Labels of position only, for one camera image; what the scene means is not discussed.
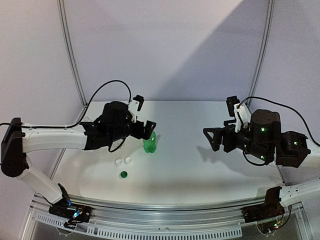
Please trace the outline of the green plastic bottle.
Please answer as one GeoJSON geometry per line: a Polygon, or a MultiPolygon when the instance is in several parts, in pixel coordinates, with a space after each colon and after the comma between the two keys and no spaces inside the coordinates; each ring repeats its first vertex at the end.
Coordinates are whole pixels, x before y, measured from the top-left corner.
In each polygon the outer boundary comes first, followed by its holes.
{"type": "Polygon", "coordinates": [[[142,141],[143,149],[147,154],[155,153],[157,149],[157,136],[156,133],[153,131],[150,138],[147,140],[142,141]]]}

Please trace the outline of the white bottle cap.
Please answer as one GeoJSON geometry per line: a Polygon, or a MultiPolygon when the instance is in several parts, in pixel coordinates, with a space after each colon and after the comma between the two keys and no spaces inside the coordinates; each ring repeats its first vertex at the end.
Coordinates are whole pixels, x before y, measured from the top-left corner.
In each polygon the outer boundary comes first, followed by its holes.
{"type": "Polygon", "coordinates": [[[116,160],[114,161],[114,164],[115,164],[116,166],[120,167],[120,166],[122,166],[122,165],[124,164],[124,160],[118,158],[118,159],[116,159],[116,160]]]}
{"type": "Polygon", "coordinates": [[[127,165],[130,165],[132,162],[133,162],[133,159],[130,156],[128,156],[124,159],[124,163],[127,165]]]}

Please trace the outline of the green bottle cap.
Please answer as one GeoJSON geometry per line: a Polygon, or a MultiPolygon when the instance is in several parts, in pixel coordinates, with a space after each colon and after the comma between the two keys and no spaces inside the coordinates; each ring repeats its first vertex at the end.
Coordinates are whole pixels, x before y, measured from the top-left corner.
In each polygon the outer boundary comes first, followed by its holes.
{"type": "Polygon", "coordinates": [[[120,177],[121,177],[122,179],[125,179],[125,178],[128,177],[128,173],[127,173],[126,171],[122,171],[122,172],[120,173],[120,177]]]}

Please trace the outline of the crushed clear bottle red label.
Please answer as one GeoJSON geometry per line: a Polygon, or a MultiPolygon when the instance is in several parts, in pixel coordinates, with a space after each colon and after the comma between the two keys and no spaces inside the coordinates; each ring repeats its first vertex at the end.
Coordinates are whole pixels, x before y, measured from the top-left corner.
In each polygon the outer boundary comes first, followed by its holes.
{"type": "Polygon", "coordinates": [[[122,144],[122,142],[123,142],[122,139],[119,139],[119,140],[117,140],[117,141],[114,141],[114,142],[112,143],[111,148],[112,148],[112,149],[117,148],[118,146],[120,146],[120,145],[122,144]]]}

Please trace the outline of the clear labelled water bottle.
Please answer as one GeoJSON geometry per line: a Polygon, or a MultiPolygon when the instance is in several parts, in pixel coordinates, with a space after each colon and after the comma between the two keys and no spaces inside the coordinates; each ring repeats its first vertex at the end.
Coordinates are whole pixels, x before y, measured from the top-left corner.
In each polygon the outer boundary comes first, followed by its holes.
{"type": "Polygon", "coordinates": [[[84,117],[83,118],[83,120],[82,120],[83,122],[90,122],[91,121],[91,119],[88,117],[88,116],[86,116],[86,117],[84,117]]]}

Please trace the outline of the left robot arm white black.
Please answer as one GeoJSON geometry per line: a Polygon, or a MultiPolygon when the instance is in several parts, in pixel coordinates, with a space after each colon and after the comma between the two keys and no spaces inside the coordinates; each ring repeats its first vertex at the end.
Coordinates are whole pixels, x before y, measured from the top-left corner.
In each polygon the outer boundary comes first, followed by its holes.
{"type": "Polygon", "coordinates": [[[156,123],[139,121],[140,110],[137,100],[128,104],[112,101],[104,105],[94,121],[70,126],[24,125],[15,117],[7,124],[1,142],[0,169],[5,176],[24,182],[41,194],[63,217],[70,217],[75,210],[67,191],[37,169],[28,153],[56,149],[93,151],[104,147],[112,153],[113,143],[124,142],[127,137],[149,140],[156,123]]]}

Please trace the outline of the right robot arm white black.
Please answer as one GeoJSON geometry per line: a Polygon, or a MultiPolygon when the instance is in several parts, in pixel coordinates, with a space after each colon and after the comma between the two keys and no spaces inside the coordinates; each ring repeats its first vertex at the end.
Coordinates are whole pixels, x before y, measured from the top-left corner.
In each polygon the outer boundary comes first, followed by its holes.
{"type": "MultiPolygon", "coordinates": [[[[258,109],[248,116],[245,106],[234,105],[229,111],[234,120],[225,121],[224,127],[204,128],[203,134],[207,138],[211,149],[230,153],[235,149],[242,152],[245,160],[256,167],[267,166],[275,161],[275,165],[298,168],[312,151],[308,148],[307,136],[295,132],[281,132],[280,114],[267,109],[258,109]],[[255,163],[247,158],[251,155],[260,159],[255,163]]],[[[262,218],[269,218],[278,210],[278,203],[288,207],[310,197],[320,196],[320,179],[307,181],[291,186],[275,186],[259,189],[265,190],[265,202],[259,206],[258,213],[262,218]]]]}

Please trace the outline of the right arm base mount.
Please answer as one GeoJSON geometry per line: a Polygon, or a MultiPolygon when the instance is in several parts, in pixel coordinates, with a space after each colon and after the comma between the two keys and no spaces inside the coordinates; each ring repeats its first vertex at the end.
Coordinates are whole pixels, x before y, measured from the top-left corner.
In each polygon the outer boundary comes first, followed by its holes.
{"type": "Polygon", "coordinates": [[[263,203],[241,209],[244,222],[256,222],[257,230],[262,235],[273,235],[284,227],[291,217],[292,206],[288,206],[288,215],[285,216],[286,210],[281,205],[281,189],[281,186],[270,188],[266,191],[263,203]]]}

